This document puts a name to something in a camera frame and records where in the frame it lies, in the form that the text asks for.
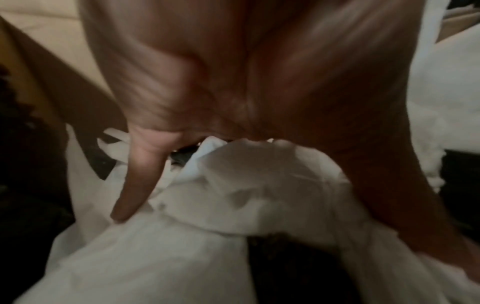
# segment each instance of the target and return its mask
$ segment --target wrinkled skin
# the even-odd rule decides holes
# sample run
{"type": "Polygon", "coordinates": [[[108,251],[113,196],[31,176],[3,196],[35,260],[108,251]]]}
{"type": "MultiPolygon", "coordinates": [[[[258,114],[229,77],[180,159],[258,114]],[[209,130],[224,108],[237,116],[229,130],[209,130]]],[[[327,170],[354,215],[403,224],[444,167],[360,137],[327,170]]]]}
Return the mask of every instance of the wrinkled skin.
{"type": "Polygon", "coordinates": [[[414,250],[479,279],[420,170],[406,90],[419,0],[83,0],[90,46],[128,120],[127,220],[169,153],[208,135],[327,153],[414,250]]]}

